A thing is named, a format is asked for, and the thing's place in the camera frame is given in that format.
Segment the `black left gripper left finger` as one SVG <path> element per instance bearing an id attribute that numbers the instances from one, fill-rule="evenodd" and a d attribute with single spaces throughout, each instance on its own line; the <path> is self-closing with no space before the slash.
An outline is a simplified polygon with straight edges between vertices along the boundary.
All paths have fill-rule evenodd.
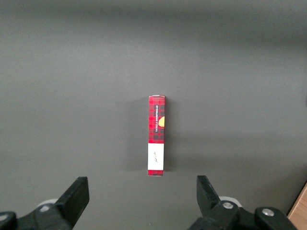
<path id="1" fill-rule="evenodd" d="M 87 177 L 78 177 L 55 201 L 45 201 L 17 219 L 18 230 L 71 230 L 89 203 Z"/>

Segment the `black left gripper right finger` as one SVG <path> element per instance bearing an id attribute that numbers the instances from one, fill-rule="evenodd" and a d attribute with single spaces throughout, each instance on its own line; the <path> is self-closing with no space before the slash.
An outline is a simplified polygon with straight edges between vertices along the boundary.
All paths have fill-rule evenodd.
<path id="1" fill-rule="evenodd" d="M 231 230 L 239 221 L 239 207 L 231 201 L 222 201 L 203 175 L 197 176 L 196 197 L 202 217 L 190 230 Z"/>

